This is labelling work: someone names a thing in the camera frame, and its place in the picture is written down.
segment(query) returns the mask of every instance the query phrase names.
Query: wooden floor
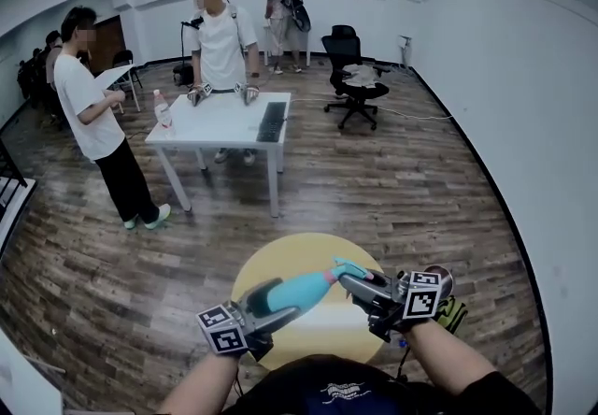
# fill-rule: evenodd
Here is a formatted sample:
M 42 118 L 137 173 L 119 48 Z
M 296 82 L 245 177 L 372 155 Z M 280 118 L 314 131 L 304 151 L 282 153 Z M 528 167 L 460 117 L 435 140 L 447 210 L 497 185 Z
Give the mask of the wooden floor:
M 265 157 L 210 165 L 173 156 L 194 211 L 179 206 L 155 153 L 152 90 L 172 101 L 172 64 L 144 70 L 142 113 L 118 116 L 154 200 L 174 212 L 165 227 L 125 231 L 100 171 L 69 130 L 36 129 L 32 110 L 2 138 L 25 177 L 39 181 L 2 259 L 0 325 L 25 353 L 67 370 L 52 376 L 70 406 L 150 413 L 206 352 L 193 314 L 230 296 L 252 253 L 288 234 L 324 232 L 360 245 L 389 271 L 448 267 L 469 307 L 460 336 L 544 407 L 544 346 L 529 281 L 505 215 L 450 121 L 408 120 L 380 111 L 377 130 L 342 111 L 326 114 L 330 66 L 267 84 L 293 93 L 280 218 L 269 215 Z M 382 107 L 442 117 L 415 78 L 390 73 Z M 389 373 L 403 350 L 371 361 Z M 264 371 L 244 359 L 246 389 Z M 423 379 L 410 359 L 406 373 Z

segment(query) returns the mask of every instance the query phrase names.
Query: black keyboard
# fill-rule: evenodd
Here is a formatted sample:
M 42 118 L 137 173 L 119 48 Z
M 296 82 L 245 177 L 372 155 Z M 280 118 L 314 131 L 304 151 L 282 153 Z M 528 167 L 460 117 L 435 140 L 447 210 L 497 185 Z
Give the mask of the black keyboard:
M 260 123 L 258 142 L 278 142 L 286 109 L 287 103 L 268 103 Z

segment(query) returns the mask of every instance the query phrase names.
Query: blue object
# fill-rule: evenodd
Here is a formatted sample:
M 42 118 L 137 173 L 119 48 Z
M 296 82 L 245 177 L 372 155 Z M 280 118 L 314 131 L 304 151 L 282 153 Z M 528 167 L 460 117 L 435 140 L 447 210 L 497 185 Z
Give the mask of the blue object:
M 266 297 L 270 310 L 276 312 L 284 308 L 297 307 L 303 315 L 324 298 L 343 274 L 351 274 L 361 279 L 373 277 L 366 269 L 351 261 L 339 257 L 335 257 L 334 260 L 340 265 L 324 272 L 304 274 L 285 280 L 273 288 Z

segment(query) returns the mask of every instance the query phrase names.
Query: beige pants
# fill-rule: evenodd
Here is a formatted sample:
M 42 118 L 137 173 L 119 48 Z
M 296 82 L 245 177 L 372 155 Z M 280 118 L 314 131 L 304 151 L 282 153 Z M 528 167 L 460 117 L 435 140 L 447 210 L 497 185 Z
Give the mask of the beige pants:
M 285 41 L 289 43 L 291 51 L 299 51 L 299 29 L 291 16 L 285 16 L 281 20 L 270 20 L 270 33 L 272 56 L 284 54 L 282 47 Z

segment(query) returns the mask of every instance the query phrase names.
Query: chair backrest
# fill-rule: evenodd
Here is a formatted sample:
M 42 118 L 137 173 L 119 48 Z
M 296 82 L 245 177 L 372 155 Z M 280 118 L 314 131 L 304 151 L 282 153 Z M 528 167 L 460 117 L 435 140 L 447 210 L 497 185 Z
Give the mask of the chair backrest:
M 130 50 L 122 50 L 117 52 L 112 58 L 112 66 L 122 66 L 123 64 L 131 64 L 133 62 L 133 53 Z
M 355 30 L 346 25 L 333 26 L 333 33 L 321 39 L 333 68 L 342 69 L 348 64 L 362 64 L 362 42 Z

